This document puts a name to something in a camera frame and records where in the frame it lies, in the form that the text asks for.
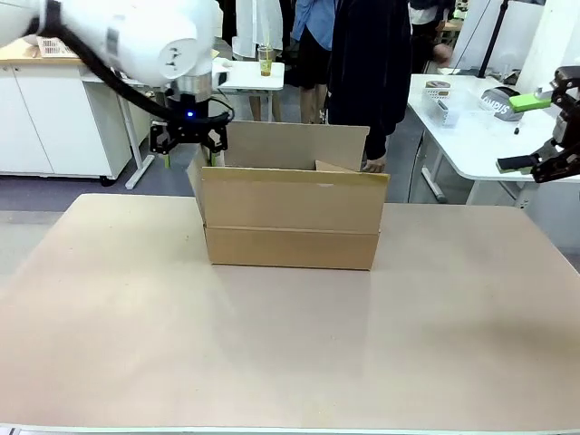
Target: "green object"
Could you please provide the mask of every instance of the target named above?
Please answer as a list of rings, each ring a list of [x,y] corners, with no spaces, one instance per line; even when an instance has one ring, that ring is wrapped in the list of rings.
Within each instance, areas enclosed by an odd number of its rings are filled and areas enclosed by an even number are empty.
[[[511,97],[509,99],[509,104],[511,104],[511,107],[515,113],[521,113],[523,111],[535,111],[537,109],[547,109],[552,105],[552,101],[549,99],[540,100],[533,93],[527,93],[525,95]]]

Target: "open cardboard box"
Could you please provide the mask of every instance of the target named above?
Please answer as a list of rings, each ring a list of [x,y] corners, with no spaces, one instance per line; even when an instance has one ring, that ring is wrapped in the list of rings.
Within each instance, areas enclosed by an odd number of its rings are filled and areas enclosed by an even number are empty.
[[[188,168],[214,264],[370,270],[389,176],[360,173],[366,127],[232,122],[221,166]]]

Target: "black pants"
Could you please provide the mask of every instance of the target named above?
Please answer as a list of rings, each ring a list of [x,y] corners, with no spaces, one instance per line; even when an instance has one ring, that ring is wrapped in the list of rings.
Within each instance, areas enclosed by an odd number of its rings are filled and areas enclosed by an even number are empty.
[[[437,39],[438,25],[439,21],[413,25],[413,37],[411,38],[413,74],[422,74],[427,62],[433,59],[433,46]]]

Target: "black cable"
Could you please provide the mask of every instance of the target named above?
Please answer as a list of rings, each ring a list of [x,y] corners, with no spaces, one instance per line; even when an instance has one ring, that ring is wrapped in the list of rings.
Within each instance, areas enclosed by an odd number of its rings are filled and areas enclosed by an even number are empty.
[[[473,36],[475,35],[476,31],[479,29],[479,25],[481,24],[481,20],[483,19],[484,15],[488,11],[490,4],[491,4],[491,0],[488,0],[488,4],[486,5],[486,8],[483,10],[483,13],[481,14],[481,17],[479,18],[479,21],[478,21],[477,25],[475,26],[475,29],[473,30],[473,33],[471,34],[471,37],[468,40],[468,43],[465,44],[465,48],[463,49],[463,53],[461,54],[461,56],[457,60],[457,63],[455,64],[455,68],[453,68],[453,72],[451,74],[454,74],[457,71],[457,67],[459,66],[459,63],[461,62],[461,59],[463,59],[465,52],[468,50],[469,44],[471,44],[471,40],[473,39]]]
[[[415,167],[417,166],[417,158],[419,157],[419,152],[421,151],[421,146],[425,140],[425,131],[420,136],[419,146],[417,147],[417,152],[415,152],[415,159],[413,160],[413,167],[411,169],[411,175],[409,176],[409,191],[407,194],[407,203],[411,202],[411,188],[413,187],[413,175],[415,174]]]
[[[79,59],[97,76],[99,77],[107,86],[117,92],[125,100],[132,102],[137,107],[143,109],[144,111],[150,113],[153,116],[162,118],[165,121],[175,121],[182,122],[184,124],[190,125],[200,125],[200,126],[212,126],[212,127],[225,127],[234,119],[233,108],[225,104],[220,100],[213,99],[214,101],[222,103],[224,106],[228,107],[231,112],[224,112],[218,116],[203,118],[203,119],[190,119],[183,114],[183,116],[178,116],[177,113],[171,111],[167,107],[161,106],[156,102],[150,100],[142,93],[135,91],[122,79],[117,77],[117,75],[107,66],[104,62],[99,59],[99,57],[88,47],[81,39],[71,32],[65,26],[59,29],[56,35],[66,44],[71,50],[73,50]]]

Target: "box flap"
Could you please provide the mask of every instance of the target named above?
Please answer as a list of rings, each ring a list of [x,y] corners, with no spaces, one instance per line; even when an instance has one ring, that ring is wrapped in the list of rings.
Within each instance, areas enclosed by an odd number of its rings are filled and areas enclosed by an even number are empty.
[[[324,161],[316,161],[316,170],[318,172],[353,172],[352,170],[341,168],[340,166],[331,165]]]
[[[193,188],[194,195],[196,196],[196,201],[198,202],[199,213],[203,219],[203,223],[206,223],[206,207],[204,203],[203,194],[203,182],[201,180],[202,169],[207,166],[208,157],[206,152],[201,145],[196,145],[195,152],[193,154],[193,160],[188,166],[188,178],[191,187]]]
[[[234,121],[227,126],[226,165],[314,169],[316,160],[358,171],[368,127]]]
[[[389,176],[203,168],[208,227],[377,234]]]

